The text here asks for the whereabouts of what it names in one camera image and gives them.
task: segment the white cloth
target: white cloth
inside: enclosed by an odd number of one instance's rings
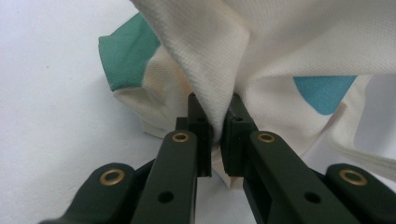
[[[115,96],[140,115],[146,132],[172,130],[194,91],[219,140],[236,91],[259,129],[278,133],[298,154],[330,127],[332,144],[345,156],[396,179],[395,160],[353,146],[371,75],[396,73],[396,2],[133,2],[162,46],[148,62],[143,89],[116,90]],[[324,79],[296,79],[317,76]],[[335,80],[332,92],[328,76],[352,80]],[[340,83],[344,92],[333,116],[321,110],[327,106],[322,101],[334,101]],[[327,97],[316,98],[323,87]]]

